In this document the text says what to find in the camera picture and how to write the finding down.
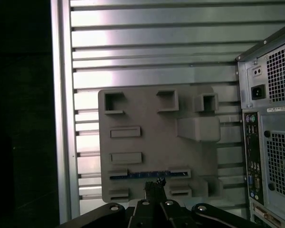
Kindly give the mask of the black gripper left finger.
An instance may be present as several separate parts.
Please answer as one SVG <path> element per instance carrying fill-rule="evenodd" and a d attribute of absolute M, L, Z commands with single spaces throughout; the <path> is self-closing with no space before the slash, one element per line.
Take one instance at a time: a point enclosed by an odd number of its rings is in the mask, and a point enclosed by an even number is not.
<path fill-rule="evenodd" d="M 160 199 L 160 181 L 148 181 L 145 198 L 135 206 L 125 208 L 118 203 L 107 203 L 84 215 L 59 225 L 60 228 L 147 228 L 154 223 Z"/>

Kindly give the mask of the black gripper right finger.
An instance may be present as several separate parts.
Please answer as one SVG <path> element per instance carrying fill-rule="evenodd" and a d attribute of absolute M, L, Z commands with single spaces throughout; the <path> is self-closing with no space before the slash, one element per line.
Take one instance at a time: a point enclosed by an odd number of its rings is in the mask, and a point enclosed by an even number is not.
<path fill-rule="evenodd" d="M 165 178 L 156 180 L 161 209 L 172 228 L 258 228 L 259 225 L 207 203 L 198 203 L 190 210 L 167 199 Z"/>

